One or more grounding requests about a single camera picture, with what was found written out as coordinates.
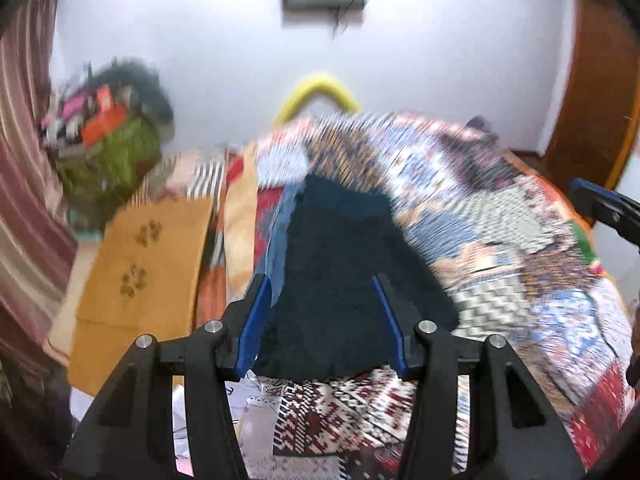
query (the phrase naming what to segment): curtain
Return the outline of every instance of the curtain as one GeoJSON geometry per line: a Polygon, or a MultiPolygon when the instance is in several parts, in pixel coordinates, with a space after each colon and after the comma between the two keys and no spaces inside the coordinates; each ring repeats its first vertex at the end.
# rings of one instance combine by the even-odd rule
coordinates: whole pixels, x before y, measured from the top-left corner
{"type": "MultiPolygon", "coordinates": [[[[62,186],[40,147],[57,0],[26,0],[0,38],[0,308],[42,345],[76,250],[62,186]]],[[[14,344],[0,331],[0,347],[14,344]]]]}
{"type": "Polygon", "coordinates": [[[65,222],[62,184],[40,147],[58,0],[26,0],[0,39],[0,135],[40,203],[65,222]]]}

